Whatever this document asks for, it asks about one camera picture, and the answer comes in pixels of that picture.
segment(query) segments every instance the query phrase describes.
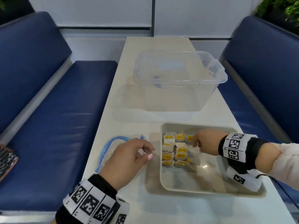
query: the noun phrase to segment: light pink sleeve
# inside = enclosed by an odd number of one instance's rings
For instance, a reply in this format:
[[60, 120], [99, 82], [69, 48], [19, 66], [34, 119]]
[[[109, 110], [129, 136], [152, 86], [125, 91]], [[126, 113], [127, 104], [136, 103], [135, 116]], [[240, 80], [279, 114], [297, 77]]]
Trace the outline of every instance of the light pink sleeve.
[[299, 144], [275, 144], [282, 154], [267, 174], [299, 190]]

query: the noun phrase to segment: blue bench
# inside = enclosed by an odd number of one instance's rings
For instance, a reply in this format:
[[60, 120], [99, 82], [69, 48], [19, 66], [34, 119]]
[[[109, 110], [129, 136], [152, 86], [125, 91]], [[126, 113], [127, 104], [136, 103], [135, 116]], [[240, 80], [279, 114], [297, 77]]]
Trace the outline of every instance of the blue bench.
[[[0, 27], [0, 134], [68, 60], [50, 15]], [[81, 180], [117, 63], [76, 61], [8, 147], [19, 156], [0, 182], [0, 211], [56, 211]]]
[[[273, 135], [252, 102], [232, 76], [234, 72], [248, 86], [283, 133], [299, 143], [299, 37], [259, 18], [244, 18], [223, 52], [222, 63], [229, 73], [219, 91], [244, 133], [257, 134], [270, 142], [283, 142]], [[280, 183], [296, 203], [299, 192]], [[282, 200], [291, 203], [275, 184]]]

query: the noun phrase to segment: plastic bin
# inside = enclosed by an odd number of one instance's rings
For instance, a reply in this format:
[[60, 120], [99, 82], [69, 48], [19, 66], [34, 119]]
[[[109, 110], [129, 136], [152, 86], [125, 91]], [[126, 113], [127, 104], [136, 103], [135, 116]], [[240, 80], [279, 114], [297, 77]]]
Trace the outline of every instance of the plastic bin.
[[216, 128], [227, 133], [237, 132], [232, 127], [207, 126], [181, 123], [164, 123], [160, 131], [160, 181], [162, 186], [170, 191], [234, 195], [241, 197], [261, 198], [266, 196], [266, 188], [262, 183], [257, 192], [252, 192], [243, 187], [241, 184], [230, 179], [226, 175], [228, 167], [227, 160], [221, 156], [212, 156], [205, 153], [200, 154], [199, 171], [196, 173], [190, 167], [184, 168], [167, 168], [162, 166], [162, 144], [163, 136], [167, 131], [183, 131], [187, 135], [195, 135], [199, 130]]
[[147, 111], [199, 111], [227, 74], [207, 52], [144, 51], [133, 79]]

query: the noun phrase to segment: clear plastic bag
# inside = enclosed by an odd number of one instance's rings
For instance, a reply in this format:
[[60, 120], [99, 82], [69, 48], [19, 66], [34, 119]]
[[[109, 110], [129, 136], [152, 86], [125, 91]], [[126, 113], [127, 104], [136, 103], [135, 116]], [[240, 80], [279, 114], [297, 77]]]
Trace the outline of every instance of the clear plastic bag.
[[99, 155], [99, 160], [97, 163], [97, 168], [95, 169], [96, 173], [99, 173], [107, 160], [111, 157], [113, 154], [114, 150], [119, 146], [120, 144], [123, 144], [127, 142], [128, 140], [131, 140], [133, 138], [139, 138], [139, 139], [145, 139], [146, 137], [142, 134], [137, 134], [137, 135], [118, 135], [110, 138], [109, 140], [106, 141], [104, 144], [103, 148], [101, 149], [101, 153]]

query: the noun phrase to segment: blue backrest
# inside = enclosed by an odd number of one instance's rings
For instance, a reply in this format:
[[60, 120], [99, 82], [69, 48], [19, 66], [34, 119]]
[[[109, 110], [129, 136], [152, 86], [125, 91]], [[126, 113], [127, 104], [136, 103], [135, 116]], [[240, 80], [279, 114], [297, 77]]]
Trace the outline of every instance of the blue backrest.
[[0, 133], [70, 54], [47, 12], [0, 27]]
[[299, 143], [299, 37], [249, 16], [223, 57], [290, 139]]

